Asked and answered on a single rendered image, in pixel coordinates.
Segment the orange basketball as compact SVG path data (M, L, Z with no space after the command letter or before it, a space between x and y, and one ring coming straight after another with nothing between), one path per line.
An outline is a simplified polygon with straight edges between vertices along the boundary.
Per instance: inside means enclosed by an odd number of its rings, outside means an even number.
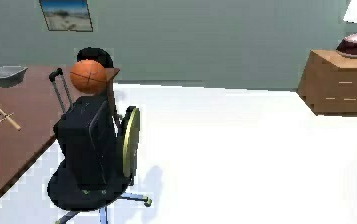
M106 70L94 60L81 60L70 69L72 85L85 94L99 94L106 88Z

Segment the black office chair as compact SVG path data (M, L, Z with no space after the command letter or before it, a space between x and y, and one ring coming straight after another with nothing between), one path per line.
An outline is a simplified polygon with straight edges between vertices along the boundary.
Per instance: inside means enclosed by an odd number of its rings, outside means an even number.
M95 210L100 214L100 224L108 224L107 206L118 199L141 201L146 207L152 205L150 197L126 191L134 184L136 175L139 131L140 110L130 106L119 126L114 126L115 136L107 144L104 161L109 180L102 189L81 190L67 168L64 156L47 186L53 204L66 211L55 224L66 224L80 212Z

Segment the black suitcase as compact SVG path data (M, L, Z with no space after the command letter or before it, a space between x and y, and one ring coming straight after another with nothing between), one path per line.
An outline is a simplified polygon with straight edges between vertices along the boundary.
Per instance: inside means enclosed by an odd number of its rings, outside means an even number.
M107 96L80 96L73 102L61 68L51 72L49 80L63 112L53 131L67 168L81 190L102 189L109 180L104 161L106 147L115 136Z

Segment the framed beach picture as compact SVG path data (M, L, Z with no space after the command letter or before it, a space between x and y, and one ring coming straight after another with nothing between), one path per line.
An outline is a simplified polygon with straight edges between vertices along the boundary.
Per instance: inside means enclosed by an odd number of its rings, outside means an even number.
M49 31L92 32L87 0L39 0Z

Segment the wooden chest of drawers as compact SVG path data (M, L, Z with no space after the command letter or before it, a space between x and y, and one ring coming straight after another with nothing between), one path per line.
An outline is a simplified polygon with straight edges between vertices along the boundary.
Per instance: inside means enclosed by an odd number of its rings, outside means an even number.
M357 59L311 50L297 94L315 115L357 117Z

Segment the brown wooden desk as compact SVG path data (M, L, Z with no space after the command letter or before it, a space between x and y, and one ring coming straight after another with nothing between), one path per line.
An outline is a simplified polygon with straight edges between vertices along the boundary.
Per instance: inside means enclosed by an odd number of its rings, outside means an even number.
M67 67L55 91L49 80L54 70L53 66L30 66L20 84L0 88L0 108L21 127L0 121L0 200L54 143L53 125L62 114L59 102L82 95L71 84Z

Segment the grey tray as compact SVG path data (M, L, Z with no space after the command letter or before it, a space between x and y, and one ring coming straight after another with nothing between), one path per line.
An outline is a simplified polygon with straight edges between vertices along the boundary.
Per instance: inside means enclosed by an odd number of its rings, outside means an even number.
M2 66L0 67L0 87L11 88L24 80L27 67L24 66Z

